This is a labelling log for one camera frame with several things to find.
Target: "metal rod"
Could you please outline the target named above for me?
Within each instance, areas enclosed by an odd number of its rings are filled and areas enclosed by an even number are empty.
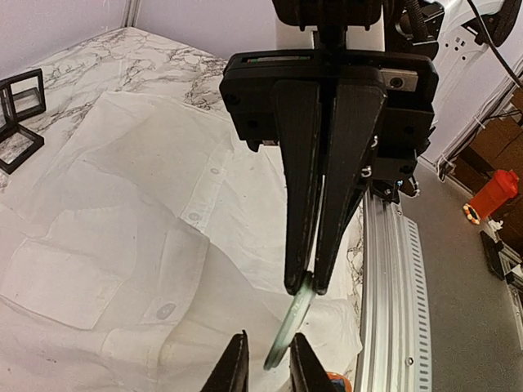
[[[127,0],[125,10],[123,11],[122,27],[135,27],[138,21],[138,12],[140,11],[141,0]]]
[[[364,199],[363,350],[355,392],[430,392],[431,329],[416,224],[399,205]]]

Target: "gray floor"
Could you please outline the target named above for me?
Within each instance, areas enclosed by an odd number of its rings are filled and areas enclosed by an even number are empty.
[[[435,392],[523,391],[510,295],[486,266],[478,226],[462,213],[467,195],[418,165],[418,198],[402,200],[418,223],[431,309]]]

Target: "red container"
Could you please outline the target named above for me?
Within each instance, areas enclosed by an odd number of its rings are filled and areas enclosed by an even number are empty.
[[[500,208],[508,199],[517,196],[517,174],[511,171],[497,170],[494,177],[471,200],[471,206],[480,218],[486,218]]]

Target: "marble table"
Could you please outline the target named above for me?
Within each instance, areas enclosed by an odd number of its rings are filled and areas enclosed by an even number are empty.
[[[33,68],[42,68],[47,112],[23,122],[43,135],[46,145],[11,176],[0,172],[0,203],[16,194],[17,179],[28,167],[47,164],[74,134],[104,91],[129,91],[170,96],[229,118],[218,91],[226,61],[179,42],[139,29],[119,29],[62,51]],[[0,146],[0,157],[16,156],[25,145],[19,140]],[[30,187],[37,180],[25,181]],[[353,280],[351,298],[360,318],[363,216],[361,208],[352,220],[346,255]]]

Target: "bolt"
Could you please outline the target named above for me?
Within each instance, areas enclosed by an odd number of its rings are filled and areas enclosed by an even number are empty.
[[[401,88],[402,86],[403,86],[403,79],[402,78],[392,78],[391,79],[391,87]]]
[[[361,176],[363,178],[371,177],[372,174],[373,174],[373,169],[371,168],[371,166],[366,166],[363,169],[361,169]]]

